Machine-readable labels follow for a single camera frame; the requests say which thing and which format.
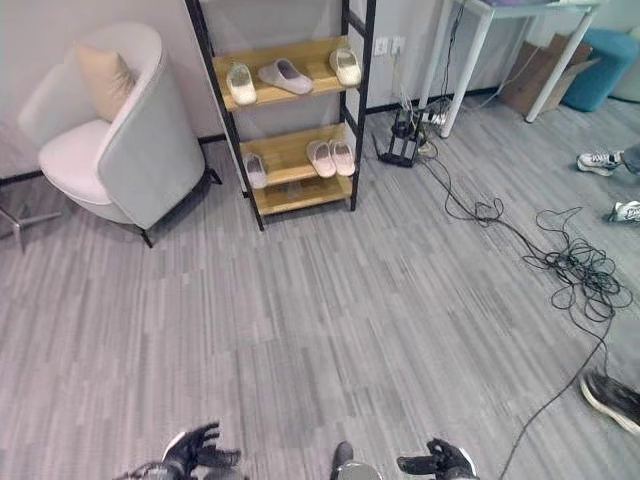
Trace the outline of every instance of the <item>armchair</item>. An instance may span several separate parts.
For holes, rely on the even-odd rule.
[[[31,95],[18,124],[55,187],[100,217],[138,226],[151,247],[146,230],[198,183],[202,151],[155,30],[120,23],[81,42],[117,51],[136,78],[113,123],[98,117],[70,49]]]

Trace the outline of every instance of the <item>slipper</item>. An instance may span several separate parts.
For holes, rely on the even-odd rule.
[[[255,153],[249,152],[242,157],[244,168],[247,170],[247,177],[251,188],[259,190],[267,186],[267,172],[264,170],[262,158]]]
[[[244,63],[234,63],[227,73],[227,87],[237,105],[251,105],[258,98],[251,72]]]
[[[298,95],[304,95],[313,90],[311,79],[296,70],[291,60],[287,58],[281,58],[271,65],[262,67],[258,71],[258,76],[264,83]]]
[[[331,153],[333,163],[336,165],[338,175],[350,177],[354,174],[356,171],[356,163],[348,143],[341,140],[330,140],[329,152]]]
[[[358,57],[350,48],[339,48],[331,52],[329,64],[342,85],[352,87],[360,83],[362,73]]]
[[[307,157],[316,173],[322,178],[333,177],[336,174],[336,164],[331,159],[329,144],[314,140],[307,145]]]

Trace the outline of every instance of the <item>white table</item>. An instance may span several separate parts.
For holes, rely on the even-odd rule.
[[[593,20],[593,16],[595,15],[598,7],[604,3],[603,0],[586,0],[575,3],[570,3],[567,0],[562,2],[548,3],[543,5],[532,5],[532,6],[521,6],[521,7],[492,7],[482,0],[443,0],[442,2],[442,10],[440,11],[440,21],[438,23],[438,28],[436,30],[436,38],[433,43],[433,48],[431,50],[431,58],[429,59],[429,65],[427,66],[427,71],[425,74],[424,85],[422,88],[422,97],[420,98],[420,108],[424,108],[427,105],[427,101],[429,98],[429,92],[431,91],[431,85],[433,83],[433,77],[436,72],[436,67],[438,66],[438,62],[440,61],[440,55],[442,51],[442,47],[444,45],[445,36],[448,33],[448,22],[451,12],[456,3],[465,4],[465,9],[474,12],[480,17],[480,21],[478,22],[478,26],[476,27],[476,31],[473,37],[473,42],[471,43],[471,47],[469,48],[469,53],[467,55],[467,61],[464,65],[464,69],[462,70],[462,75],[458,79],[458,84],[456,86],[455,94],[453,97],[453,102],[449,107],[449,111],[447,113],[447,120],[442,128],[442,132],[440,135],[442,138],[447,138],[451,133],[451,129],[453,128],[453,122],[456,120],[456,116],[458,115],[458,110],[460,110],[460,105],[462,104],[462,99],[464,98],[464,94],[467,91],[467,87],[469,86],[469,81],[471,80],[471,75],[473,74],[473,69],[476,66],[476,62],[478,61],[478,56],[480,55],[480,51],[482,50],[482,46],[484,45],[484,41],[487,38],[487,32],[489,31],[489,27],[491,26],[491,21],[494,18],[526,18],[527,21],[525,23],[524,28],[518,35],[515,44],[509,54],[508,60],[505,63],[505,69],[503,74],[502,82],[500,83],[499,90],[502,90],[505,82],[507,81],[507,76],[511,70],[511,66],[515,62],[518,51],[522,45],[522,42],[527,38],[529,32],[531,31],[531,27],[533,26],[534,20],[542,14],[545,13],[560,13],[560,12],[577,12],[582,13],[582,20],[578,25],[578,28],[573,32],[567,46],[560,55],[558,59],[558,63],[555,68],[551,72],[547,83],[544,85],[542,90],[540,90],[540,94],[538,98],[534,102],[531,110],[529,110],[529,114],[526,116],[526,121],[531,123],[533,122],[538,114],[540,113],[540,109],[547,101],[547,98],[551,94],[553,87],[556,85],[560,75],[567,67],[569,60],[573,56],[576,48],[580,44],[582,37],[585,32],[589,28],[591,21]]]

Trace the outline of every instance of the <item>chair leg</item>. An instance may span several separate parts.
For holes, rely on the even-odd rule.
[[[52,218],[57,218],[62,213],[49,213],[47,215],[38,215],[36,217],[28,217],[28,218],[16,218],[7,212],[4,208],[0,207],[0,217],[7,219],[11,222],[11,229],[13,230],[13,238],[16,241],[16,245],[22,253],[24,253],[24,242],[22,240],[22,230],[29,225],[33,225],[35,223],[44,222],[46,220],[51,220]]]
[[[216,182],[218,185],[222,185],[222,180],[220,180],[220,177],[218,176],[218,173],[213,168],[207,167],[205,169],[205,173],[207,175],[209,175],[211,177],[211,180]]]
[[[149,235],[147,235],[147,231],[144,228],[138,227],[140,229],[140,236],[142,237],[142,240],[144,240],[144,243],[147,244],[147,247],[149,248],[153,248],[153,243],[151,243],[151,240],[149,239]]]

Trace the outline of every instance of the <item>wall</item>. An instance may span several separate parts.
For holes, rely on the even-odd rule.
[[[390,56],[373,58],[370,107],[397,102],[401,90],[410,98],[420,96],[441,2],[378,0],[375,35],[404,35],[407,39],[404,54],[395,61]],[[340,0],[203,0],[202,5],[220,54],[339,33]],[[366,1],[351,0],[351,5],[362,14]],[[35,168],[34,154],[16,134],[14,119],[38,80],[73,39],[117,20],[139,20],[158,29],[171,55],[194,130],[201,136],[222,131],[182,0],[4,0],[1,15],[0,177]],[[555,31],[566,33],[577,21],[575,14],[550,16],[539,22],[531,37],[545,44]],[[471,14],[462,17],[452,52],[453,79],[464,62],[476,22]],[[638,24],[638,0],[611,0],[594,22],[600,28],[622,31]],[[521,25],[520,20],[492,24],[471,89],[499,83],[506,49]],[[444,60],[431,95],[440,93]],[[451,81],[448,92],[453,88]],[[330,95],[248,110],[238,116],[238,128],[245,138],[300,130],[334,121],[337,107],[337,96]]]
[[[562,14],[549,16],[531,33],[531,40],[546,45],[555,32],[572,32],[580,21],[579,15]],[[603,4],[593,19],[592,28],[604,28],[619,32],[628,32],[640,25],[639,0],[609,0]]]
[[[116,21],[140,21],[160,32],[196,134],[221,131],[182,0],[2,0],[0,18],[0,178],[37,168],[15,118],[38,81],[74,39]]]

